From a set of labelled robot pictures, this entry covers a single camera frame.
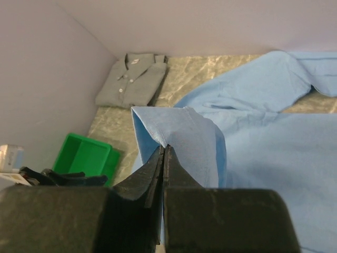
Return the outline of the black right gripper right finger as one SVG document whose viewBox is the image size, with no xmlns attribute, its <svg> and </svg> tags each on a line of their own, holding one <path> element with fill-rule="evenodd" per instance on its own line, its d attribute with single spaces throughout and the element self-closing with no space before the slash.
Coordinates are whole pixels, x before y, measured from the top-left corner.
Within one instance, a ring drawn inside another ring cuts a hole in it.
<svg viewBox="0 0 337 253">
<path fill-rule="evenodd" d="M 208 252 L 208 195 L 181 166 L 174 148 L 165 148 L 163 219 L 166 252 Z"/>
</svg>

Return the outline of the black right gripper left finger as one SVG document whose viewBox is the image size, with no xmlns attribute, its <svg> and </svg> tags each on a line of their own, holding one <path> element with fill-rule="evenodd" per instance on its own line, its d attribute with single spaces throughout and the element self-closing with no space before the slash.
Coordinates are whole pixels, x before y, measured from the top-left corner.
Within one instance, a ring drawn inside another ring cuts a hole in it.
<svg viewBox="0 0 337 253">
<path fill-rule="evenodd" d="M 158 146 L 148 161 L 114 185 L 113 191 L 124 200 L 135 201 L 144 208 L 151 207 L 157 199 L 156 192 L 162 188 L 164 153 L 165 148 Z"/>
</svg>

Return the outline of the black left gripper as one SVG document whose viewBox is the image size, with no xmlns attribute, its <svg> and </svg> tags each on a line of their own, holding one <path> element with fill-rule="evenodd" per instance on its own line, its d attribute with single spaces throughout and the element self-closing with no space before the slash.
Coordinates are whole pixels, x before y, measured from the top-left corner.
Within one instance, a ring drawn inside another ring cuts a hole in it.
<svg viewBox="0 0 337 253">
<path fill-rule="evenodd" d="M 106 175 L 87 177 L 84 172 L 59 174 L 51 169 L 36 172 L 28 167 L 21 167 L 19 174 L 32 186 L 104 186 L 108 181 Z"/>
</svg>

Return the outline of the light blue long sleeve shirt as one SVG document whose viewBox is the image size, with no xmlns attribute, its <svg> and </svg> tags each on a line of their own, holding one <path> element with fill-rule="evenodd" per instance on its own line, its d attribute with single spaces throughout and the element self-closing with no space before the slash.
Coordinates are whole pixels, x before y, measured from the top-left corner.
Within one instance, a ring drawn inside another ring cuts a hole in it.
<svg viewBox="0 0 337 253">
<path fill-rule="evenodd" d="M 132 107 L 133 170 L 171 145 L 204 187 L 277 191 L 302 252 L 336 252 L 336 115 L 285 113 L 311 89 L 336 96 L 336 53 L 269 52 L 172 108 Z"/>
</svg>

